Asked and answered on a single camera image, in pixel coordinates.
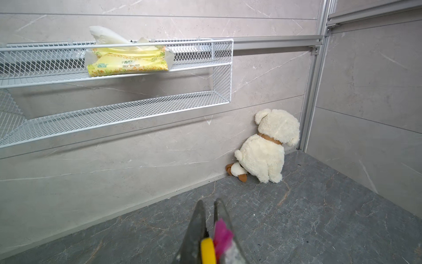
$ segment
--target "brown plush paw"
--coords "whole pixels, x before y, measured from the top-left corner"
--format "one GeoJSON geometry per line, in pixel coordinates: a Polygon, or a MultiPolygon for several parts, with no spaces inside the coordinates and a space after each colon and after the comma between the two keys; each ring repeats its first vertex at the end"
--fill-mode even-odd
{"type": "Polygon", "coordinates": [[[246,179],[247,179],[247,175],[246,174],[240,174],[238,177],[239,177],[239,180],[240,181],[246,182],[246,179]]]}
{"type": "Polygon", "coordinates": [[[226,165],[226,171],[227,171],[227,173],[230,175],[230,176],[233,176],[233,174],[232,174],[232,172],[231,172],[231,167],[232,167],[232,165],[233,165],[234,163],[232,163],[232,164],[228,164],[228,165],[226,165]]]}

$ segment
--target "tile grout line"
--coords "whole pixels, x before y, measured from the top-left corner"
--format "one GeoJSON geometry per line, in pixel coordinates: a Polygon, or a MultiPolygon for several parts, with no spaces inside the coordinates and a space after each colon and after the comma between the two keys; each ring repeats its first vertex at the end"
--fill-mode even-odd
{"type": "Polygon", "coordinates": [[[337,112],[337,111],[334,111],[334,110],[329,110],[329,109],[326,109],[326,108],[322,108],[322,107],[319,107],[319,106],[316,106],[316,108],[324,109],[324,110],[331,111],[331,112],[338,113],[338,114],[348,115],[350,117],[355,117],[355,118],[363,119],[363,120],[366,120],[366,121],[371,121],[371,122],[378,123],[378,124],[381,124],[381,125],[387,125],[387,126],[391,126],[391,127],[394,127],[394,128],[403,129],[403,130],[407,130],[407,131],[410,131],[410,132],[415,132],[415,133],[418,133],[418,134],[422,134],[421,132],[413,131],[413,130],[410,130],[410,129],[400,128],[400,127],[397,127],[397,126],[393,126],[393,125],[389,125],[389,124],[384,124],[384,123],[381,123],[381,122],[377,122],[377,121],[366,119],[366,118],[362,118],[362,117],[356,117],[356,116],[351,115],[351,114],[345,114],[345,113],[337,112]]]}

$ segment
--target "plush dog tail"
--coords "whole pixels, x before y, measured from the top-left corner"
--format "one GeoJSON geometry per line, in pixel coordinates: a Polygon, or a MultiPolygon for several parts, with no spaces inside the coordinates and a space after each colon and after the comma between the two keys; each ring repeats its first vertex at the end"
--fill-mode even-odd
{"type": "Polygon", "coordinates": [[[238,161],[241,161],[243,159],[242,152],[240,150],[235,151],[235,157],[238,161]]]}

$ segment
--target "plush dog ear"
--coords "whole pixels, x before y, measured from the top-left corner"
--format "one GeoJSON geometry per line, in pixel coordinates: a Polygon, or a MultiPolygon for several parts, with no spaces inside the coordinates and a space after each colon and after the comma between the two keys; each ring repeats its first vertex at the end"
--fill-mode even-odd
{"type": "Polygon", "coordinates": [[[269,113],[271,113],[271,109],[268,108],[257,112],[257,114],[255,115],[255,123],[259,125],[261,123],[262,118],[266,117],[269,113]]]}

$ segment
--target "pink object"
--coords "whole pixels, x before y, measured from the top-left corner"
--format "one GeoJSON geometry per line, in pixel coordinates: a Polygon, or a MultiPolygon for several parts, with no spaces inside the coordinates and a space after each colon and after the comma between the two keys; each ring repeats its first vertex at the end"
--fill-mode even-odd
{"type": "Polygon", "coordinates": [[[220,218],[220,220],[215,223],[213,239],[217,260],[224,252],[226,252],[230,248],[230,246],[232,245],[233,237],[233,233],[229,229],[227,229],[226,223],[223,221],[222,218],[220,218]]]}

